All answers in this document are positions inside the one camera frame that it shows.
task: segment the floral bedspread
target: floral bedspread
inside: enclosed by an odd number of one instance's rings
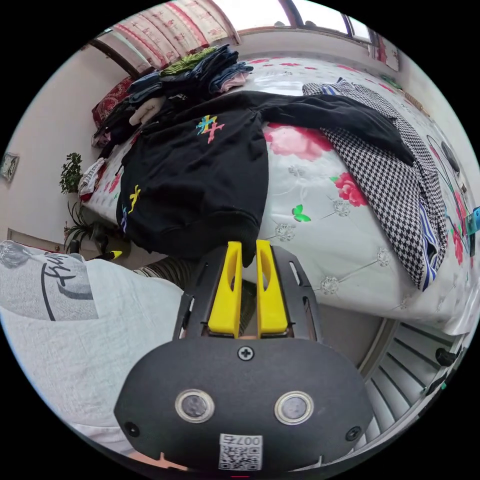
[[[281,54],[247,63],[255,67],[244,87],[248,90],[301,95],[304,83],[333,83],[343,77],[383,95],[432,151],[445,202],[448,247],[434,283],[418,291],[325,135],[274,123],[264,126],[270,176],[260,237],[297,255],[319,303],[416,320],[452,335],[468,332],[480,309],[480,253],[470,258],[461,218],[474,205],[469,192],[463,194],[458,187],[440,148],[442,141],[450,145],[444,134],[401,92],[360,68]],[[129,148],[130,142],[117,147],[86,204],[112,222],[122,175],[116,172]],[[458,162],[461,168],[462,159]],[[255,263],[245,269],[244,278],[255,281]]]

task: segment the qr code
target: qr code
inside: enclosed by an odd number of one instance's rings
[[[220,435],[219,470],[256,471],[262,469],[263,441],[260,435]]]

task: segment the window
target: window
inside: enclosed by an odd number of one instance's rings
[[[348,18],[350,19],[351,27],[353,29],[353,36],[358,39],[370,41],[371,39],[369,29],[367,28],[367,26],[361,21],[355,20],[351,16],[349,16]]]
[[[237,31],[258,27],[289,27],[278,0],[213,0]]]
[[[308,26],[311,22],[313,23],[313,25],[310,24],[312,27],[347,33],[344,18],[339,11],[308,0],[293,0],[293,3],[305,25]]]

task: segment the gray t-shirt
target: gray t-shirt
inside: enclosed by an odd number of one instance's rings
[[[113,409],[127,374],[169,342],[182,290],[104,260],[0,243],[0,317],[23,372],[66,423],[133,451]]]

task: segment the red pillow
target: red pillow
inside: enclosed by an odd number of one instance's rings
[[[127,89],[133,83],[128,76],[124,78],[118,85],[114,86],[103,99],[95,105],[91,111],[93,121],[98,128],[103,121],[109,116],[115,105],[119,104],[125,97],[128,97]]]

